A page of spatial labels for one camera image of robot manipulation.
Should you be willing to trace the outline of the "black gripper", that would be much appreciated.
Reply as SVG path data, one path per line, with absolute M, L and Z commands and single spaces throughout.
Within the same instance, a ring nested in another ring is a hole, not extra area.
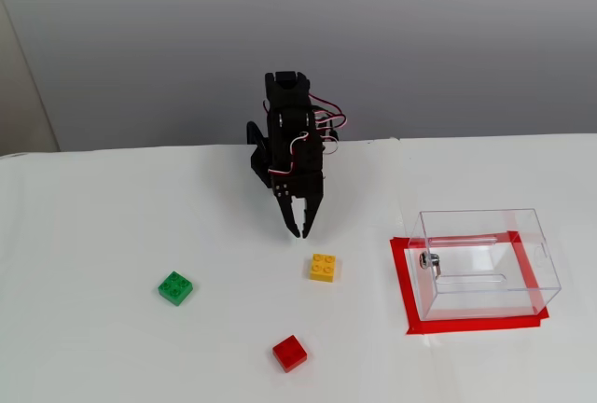
M 272 164 L 268 168 L 283 220 L 296 238 L 308 237 L 324 197 L 323 151 L 319 137 L 300 134 L 292 139 L 288 147 L 272 156 Z M 292 197 L 302 198 L 305 203 L 301 234 L 294 218 Z

